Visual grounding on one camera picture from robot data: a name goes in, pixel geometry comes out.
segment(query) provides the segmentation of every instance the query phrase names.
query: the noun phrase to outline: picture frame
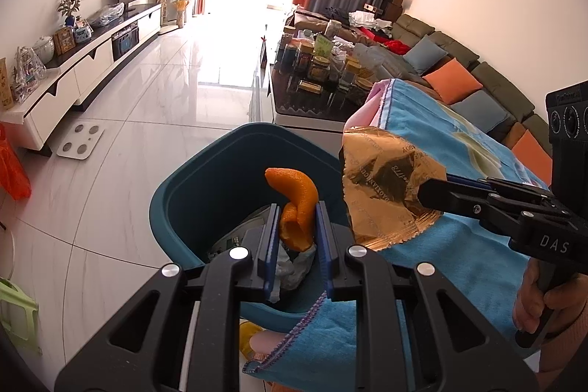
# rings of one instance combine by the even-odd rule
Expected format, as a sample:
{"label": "picture frame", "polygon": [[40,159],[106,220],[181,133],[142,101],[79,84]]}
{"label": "picture frame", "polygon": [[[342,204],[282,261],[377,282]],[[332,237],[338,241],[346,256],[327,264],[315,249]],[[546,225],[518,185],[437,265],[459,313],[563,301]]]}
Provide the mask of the picture frame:
{"label": "picture frame", "polygon": [[79,29],[80,27],[90,27],[90,24],[87,23],[87,20],[85,19],[80,19],[78,21],[76,21],[75,23],[76,29]]}
{"label": "picture frame", "polygon": [[54,35],[55,51],[57,55],[63,55],[75,47],[74,33],[70,27],[59,29]]}

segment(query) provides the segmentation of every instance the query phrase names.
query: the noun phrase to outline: gold foil wrapper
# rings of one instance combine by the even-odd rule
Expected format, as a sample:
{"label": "gold foil wrapper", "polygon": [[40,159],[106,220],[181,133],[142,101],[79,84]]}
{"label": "gold foil wrapper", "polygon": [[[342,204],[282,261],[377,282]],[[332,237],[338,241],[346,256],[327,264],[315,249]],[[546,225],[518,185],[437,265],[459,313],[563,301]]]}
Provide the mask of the gold foil wrapper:
{"label": "gold foil wrapper", "polygon": [[377,127],[343,134],[343,191],[355,240],[374,251],[413,239],[443,214],[424,208],[419,186],[447,180],[445,167],[413,144]]}

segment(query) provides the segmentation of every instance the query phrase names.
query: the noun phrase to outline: orange peel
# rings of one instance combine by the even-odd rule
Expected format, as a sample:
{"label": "orange peel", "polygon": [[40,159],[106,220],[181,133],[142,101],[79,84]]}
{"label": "orange peel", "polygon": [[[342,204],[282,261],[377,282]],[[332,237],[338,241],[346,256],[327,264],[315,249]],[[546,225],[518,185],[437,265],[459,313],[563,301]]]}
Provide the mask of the orange peel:
{"label": "orange peel", "polygon": [[268,184],[290,200],[280,217],[280,239],[294,251],[306,251],[314,244],[315,208],[319,192],[304,173],[287,168],[268,168]]}

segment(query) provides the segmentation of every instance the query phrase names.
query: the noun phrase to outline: teal trash bin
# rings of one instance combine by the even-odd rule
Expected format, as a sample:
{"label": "teal trash bin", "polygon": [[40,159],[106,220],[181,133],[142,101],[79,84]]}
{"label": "teal trash bin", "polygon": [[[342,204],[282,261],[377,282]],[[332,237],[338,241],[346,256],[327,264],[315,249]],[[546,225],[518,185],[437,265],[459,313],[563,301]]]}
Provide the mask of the teal trash bin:
{"label": "teal trash bin", "polygon": [[[174,263],[201,266],[209,249],[258,208],[285,196],[270,188],[267,168],[291,168],[315,182],[331,222],[347,225],[339,160],[313,143],[269,123],[239,127],[178,168],[155,191],[151,230]],[[243,303],[241,316],[263,328],[289,332],[324,291],[318,259],[302,284],[276,304]]]}

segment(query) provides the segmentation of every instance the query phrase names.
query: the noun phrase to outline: sleeve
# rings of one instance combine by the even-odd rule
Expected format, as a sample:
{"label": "sleeve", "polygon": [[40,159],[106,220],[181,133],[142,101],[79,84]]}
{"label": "sleeve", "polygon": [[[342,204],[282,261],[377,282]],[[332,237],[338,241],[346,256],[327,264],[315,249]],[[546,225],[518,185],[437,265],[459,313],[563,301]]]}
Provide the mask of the sleeve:
{"label": "sleeve", "polygon": [[568,329],[541,347],[537,380],[545,390],[574,356],[588,332],[588,307]]}

